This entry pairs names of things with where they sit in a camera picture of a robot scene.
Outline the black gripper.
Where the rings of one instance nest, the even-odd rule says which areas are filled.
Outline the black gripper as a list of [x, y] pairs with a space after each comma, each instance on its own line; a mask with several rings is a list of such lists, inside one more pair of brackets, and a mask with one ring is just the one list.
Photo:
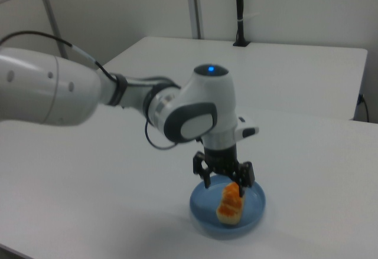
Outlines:
[[251, 188], [255, 182], [252, 162], [239, 163], [236, 145], [222, 150], [204, 148], [204, 153], [197, 152], [193, 157], [193, 174], [198, 175], [208, 189], [211, 185], [210, 174], [229, 177], [239, 187], [239, 196], [244, 197], [245, 189]]

